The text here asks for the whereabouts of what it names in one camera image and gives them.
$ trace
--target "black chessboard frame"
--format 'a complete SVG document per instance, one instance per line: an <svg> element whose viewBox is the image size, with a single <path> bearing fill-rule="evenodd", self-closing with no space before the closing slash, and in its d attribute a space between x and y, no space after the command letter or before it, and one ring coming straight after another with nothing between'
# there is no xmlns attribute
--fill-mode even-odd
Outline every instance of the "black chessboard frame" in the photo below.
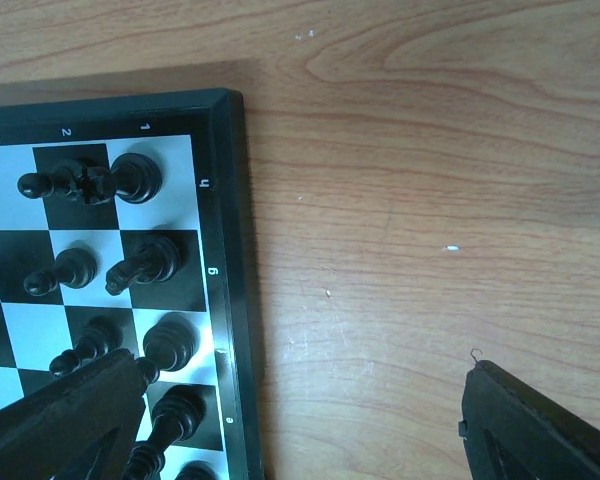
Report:
<svg viewBox="0 0 600 480"><path fill-rule="evenodd" d="M192 138L229 477L262 479L263 342L242 95L210 89L0 107L2 146L167 135Z"/></svg>

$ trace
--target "wooden surface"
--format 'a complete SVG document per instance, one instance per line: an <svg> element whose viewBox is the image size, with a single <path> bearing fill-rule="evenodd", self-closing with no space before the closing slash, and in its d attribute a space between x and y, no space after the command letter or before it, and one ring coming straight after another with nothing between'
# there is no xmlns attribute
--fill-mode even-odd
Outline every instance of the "wooden surface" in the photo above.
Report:
<svg viewBox="0 0 600 480"><path fill-rule="evenodd" d="M278 480L468 479L474 347L600 428L600 0L0 1L0 103L202 86L248 107Z"/></svg>

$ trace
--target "chess piece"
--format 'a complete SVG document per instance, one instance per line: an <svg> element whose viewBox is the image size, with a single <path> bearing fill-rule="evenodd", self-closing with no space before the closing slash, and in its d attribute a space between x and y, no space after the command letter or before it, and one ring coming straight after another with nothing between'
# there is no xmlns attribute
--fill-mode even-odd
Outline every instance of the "chess piece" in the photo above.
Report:
<svg viewBox="0 0 600 480"><path fill-rule="evenodd" d="M108 203L117 195L127 203L151 200L162 187L162 173L156 163L139 153L120 155L111 170L91 167L85 172L85 184L92 193L91 205Z"/></svg>
<svg viewBox="0 0 600 480"><path fill-rule="evenodd" d="M205 415L204 399L195 387L176 385L153 407L153 430L137 442L125 468L123 480L146 480L164 468L164 452L174 442L188 440Z"/></svg>
<svg viewBox="0 0 600 480"><path fill-rule="evenodd" d="M60 284L70 288L83 288L96 276L96 259L87 250L69 248L58 254L50 269L38 270L24 279L24 289L29 295L39 297L57 290Z"/></svg>
<svg viewBox="0 0 600 480"><path fill-rule="evenodd" d="M77 200L85 165L77 160L62 162L51 173L27 173L18 180L18 191L27 198L51 195Z"/></svg>
<svg viewBox="0 0 600 480"><path fill-rule="evenodd" d="M160 371L182 370L195 353L193 332L184 323L169 317L151 327L142 339L144 357L136 360L147 386L158 381Z"/></svg>
<svg viewBox="0 0 600 480"><path fill-rule="evenodd" d="M83 329L73 349L65 350L51 361L49 371L56 378L77 370L82 364L94 360L122 344L122 332L106 317L95 317Z"/></svg>
<svg viewBox="0 0 600 480"><path fill-rule="evenodd" d="M149 236L136 253L107 272L106 290L120 295L134 283L166 282L181 266L178 248L167 237Z"/></svg>
<svg viewBox="0 0 600 480"><path fill-rule="evenodd" d="M196 464L185 465L176 480L215 480L215 475L205 467Z"/></svg>

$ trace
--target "wooden table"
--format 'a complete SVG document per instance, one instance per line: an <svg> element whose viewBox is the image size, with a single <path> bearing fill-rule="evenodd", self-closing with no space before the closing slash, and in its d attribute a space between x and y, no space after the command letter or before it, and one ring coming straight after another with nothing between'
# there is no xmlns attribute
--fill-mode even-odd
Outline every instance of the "wooden table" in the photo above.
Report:
<svg viewBox="0 0 600 480"><path fill-rule="evenodd" d="M278 480L469 478L474 347L600 428L600 0L0 1L0 104L205 86L248 108Z"/></svg>

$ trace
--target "black pawn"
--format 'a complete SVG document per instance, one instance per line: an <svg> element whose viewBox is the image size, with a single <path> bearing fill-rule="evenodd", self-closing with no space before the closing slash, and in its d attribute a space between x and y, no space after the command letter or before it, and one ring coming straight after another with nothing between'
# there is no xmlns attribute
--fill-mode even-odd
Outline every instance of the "black pawn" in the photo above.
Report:
<svg viewBox="0 0 600 480"><path fill-rule="evenodd" d="M60 284L70 288L83 288L96 276L98 264L88 251L69 248L58 254L50 269L38 270L24 279L24 289L29 295L39 297L57 290Z"/></svg>
<svg viewBox="0 0 600 480"><path fill-rule="evenodd" d="M158 381L160 371L182 370L195 353L193 332L181 321L165 318L151 327L142 339L144 357L136 360L147 386Z"/></svg>
<svg viewBox="0 0 600 480"><path fill-rule="evenodd" d="M72 350L65 350L51 361L49 371L55 377L74 372L88 360L94 360L119 348L122 333L106 317L92 319L83 329L78 343Z"/></svg>
<svg viewBox="0 0 600 480"><path fill-rule="evenodd" d="M162 187L162 172L146 155L125 153L111 165L111 170L91 167L86 170L84 190L87 203L98 205L113 200L117 195L127 203L144 203L151 200Z"/></svg>
<svg viewBox="0 0 600 480"><path fill-rule="evenodd" d="M107 272L106 290L120 295L134 283L166 282L181 266L178 247L167 237L149 236L133 256L118 262Z"/></svg>
<svg viewBox="0 0 600 480"><path fill-rule="evenodd" d="M215 480L215 475L199 465L185 465L176 480Z"/></svg>
<svg viewBox="0 0 600 480"><path fill-rule="evenodd" d="M188 440L205 415L204 399L195 387L176 385L153 407L153 430L131 451L124 480L146 480L164 468L164 452L174 442Z"/></svg>
<svg viewBox="0 0 600 480"><path fill-rule="evenodd" d="M80 162L65 161L51 173L27 173L18 180L18 191L27 198L57 195L75 200L83 170L84 165Z"/></svg>

